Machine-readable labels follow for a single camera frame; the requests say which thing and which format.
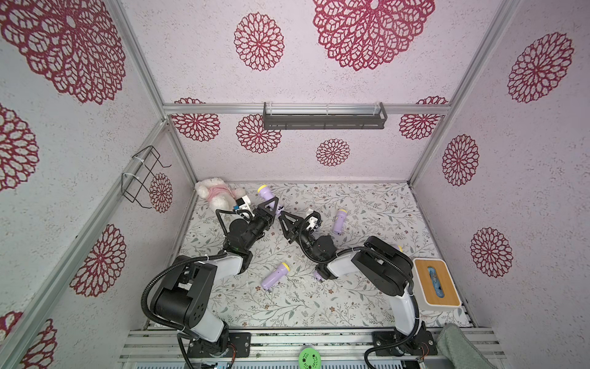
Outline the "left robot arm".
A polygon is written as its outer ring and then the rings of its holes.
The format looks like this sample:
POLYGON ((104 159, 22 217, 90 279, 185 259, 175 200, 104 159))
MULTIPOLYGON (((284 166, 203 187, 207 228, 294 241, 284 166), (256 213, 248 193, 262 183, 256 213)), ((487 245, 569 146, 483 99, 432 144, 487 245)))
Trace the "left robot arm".
POLYGON ((252 211, 216 210, 224 234, 222 249, 216 255, 180 255, 159 272, 141 294, 144 315, 176 330, 181 341, 199 344, 208 355, 234 349, 228 323, 208 309, 212 288, 217 281, 246 272, 254 257, 252 247, 274 223, 278 202, 272 197, 252 211))

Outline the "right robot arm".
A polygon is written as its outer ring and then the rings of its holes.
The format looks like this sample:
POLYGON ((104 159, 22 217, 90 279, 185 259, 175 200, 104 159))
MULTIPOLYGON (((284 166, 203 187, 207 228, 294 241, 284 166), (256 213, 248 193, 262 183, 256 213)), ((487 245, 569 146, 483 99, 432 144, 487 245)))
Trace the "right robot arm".
POLYGON ((436 354, 433 334, 427 330, 414 294, 413 261, 401 250, 376 236, 361 246, 338 251, 330 235, 316 238, 313 233, 322 223, 321 215, 311 211, 304 218, 283 211, 278 217, 287 241, 300 246, 304 255, 316 264, 314 276, 319 281, 336 280, 359 272, 379 292, 387 296, 394 317, 394 329, 384 338, 373 337, 373 347, 364 353, 368 368, 370 355, 436 354))

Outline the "white plush toy pink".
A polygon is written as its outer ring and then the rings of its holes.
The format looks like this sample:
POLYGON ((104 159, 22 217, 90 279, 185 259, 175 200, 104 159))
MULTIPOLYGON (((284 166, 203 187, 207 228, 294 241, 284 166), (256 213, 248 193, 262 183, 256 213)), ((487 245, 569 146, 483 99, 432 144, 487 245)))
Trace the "white plush toy pink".
POLYGON ((216 212, 216 210, 230 211, 238 204, 237 200, 246 195, 243 188, 232 188, 221 178, 198 181, 195 191, 199 198, 209 204, 212 212, 216 212))

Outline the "green round disc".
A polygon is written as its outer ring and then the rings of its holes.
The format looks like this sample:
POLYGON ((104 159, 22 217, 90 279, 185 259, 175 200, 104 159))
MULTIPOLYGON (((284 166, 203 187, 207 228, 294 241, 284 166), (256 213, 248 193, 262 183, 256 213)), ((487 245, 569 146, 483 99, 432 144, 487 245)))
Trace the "green round disc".
POLYGON ((320 353, 313 347, 305 347, 298 358, 299 369, 321 369, 320 353))

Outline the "green cloth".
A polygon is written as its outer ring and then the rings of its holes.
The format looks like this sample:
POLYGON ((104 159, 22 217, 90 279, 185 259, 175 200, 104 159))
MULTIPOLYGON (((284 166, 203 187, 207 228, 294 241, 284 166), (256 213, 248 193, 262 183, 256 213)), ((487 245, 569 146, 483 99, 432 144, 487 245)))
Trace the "green cloth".
POLYGON ((496 369, 487 358, 468 340, 459 326, 447 324, 436 339, 436 347, 442 356, 458 369, 496 369))

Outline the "black wall shelf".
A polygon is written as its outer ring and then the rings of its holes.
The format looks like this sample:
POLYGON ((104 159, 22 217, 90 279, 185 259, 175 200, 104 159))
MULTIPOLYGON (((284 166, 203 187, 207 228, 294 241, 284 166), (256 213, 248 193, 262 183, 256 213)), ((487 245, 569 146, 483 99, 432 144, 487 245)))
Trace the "black wall shelf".
POLYGON ((264 103, 262 117, 264 128, 275 131, 381 130, 388 119, 382 103, 371 113, 334 113, 328 108, 322 113, 279 113, 264 103))

